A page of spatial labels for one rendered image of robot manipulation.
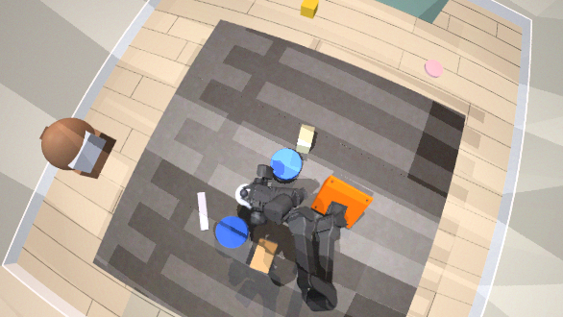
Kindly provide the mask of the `orange flat rectangular pad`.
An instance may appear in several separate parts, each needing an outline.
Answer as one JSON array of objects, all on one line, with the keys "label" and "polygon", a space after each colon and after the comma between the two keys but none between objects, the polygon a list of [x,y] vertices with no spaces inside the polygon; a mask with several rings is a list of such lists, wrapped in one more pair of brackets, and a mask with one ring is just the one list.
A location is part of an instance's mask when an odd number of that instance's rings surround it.
[{"label": "orange flat rectangular pad", "polygon": [[268,274],[278,244],[260,239],[251,261],[251,267]]}]

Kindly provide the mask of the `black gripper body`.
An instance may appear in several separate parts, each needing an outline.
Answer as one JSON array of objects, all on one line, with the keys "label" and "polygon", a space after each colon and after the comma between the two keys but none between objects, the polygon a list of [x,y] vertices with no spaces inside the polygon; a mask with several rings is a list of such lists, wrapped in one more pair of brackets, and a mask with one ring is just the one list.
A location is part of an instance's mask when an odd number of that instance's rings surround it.
[{"label": "black gripper body", "polygon": [[[260,179],[257,179],[257,183],[256,184],[260,184],[260,185],[265,185],[268,186],[268,180],[273,180],[273,173],[274,173],[274,168],[265,164],[259,164],[257,166],[257,175],[259,177],[262,177]],[[272,187],[272,186],[270,186]],[[271,200],[273,200],[275,197],[278,196],[278,193],[280,191],[282,187],[272,187],[272,193],[271,193]],[[263,206],[264,207],[264,206]],[[258,207],[254,207],[254,210],[251,215],[251,224],[252,225],[258,225],[258,226],[265,226],[267,224],[267,218],[264,214],[263,211],[263,207],[262,208],[258,208]]]}]

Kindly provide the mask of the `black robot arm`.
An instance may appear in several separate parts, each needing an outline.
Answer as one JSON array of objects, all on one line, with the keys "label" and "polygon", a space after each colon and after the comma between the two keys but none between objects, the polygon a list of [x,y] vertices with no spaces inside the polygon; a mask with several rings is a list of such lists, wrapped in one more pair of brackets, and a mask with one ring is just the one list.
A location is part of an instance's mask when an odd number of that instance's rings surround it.
[{"label": "black robot arm", "polygon": [[[325,217],[314,223],[313,210],[308,206],[298,207],[307,192],[302,187],[281,188],[278,196],[271,200],[272,187],[251,184],[248,194],[251,207],[262,208],[266,217],[277,225],[285,222],[293,233],[296,245],[297,284],[302,290],[302,299],[312,311],[328,311],[336,308],[338,300],[332,284],[334,241],[340,229],[347,227],[344,218],[347,206],[330,201]],[[294,208],[297,207],[297,208]],[[315,227],[314,227],[315,225]],[[312,231],[320,238],[315,273]],[[307,290],[310,288],[309,290]]]}]

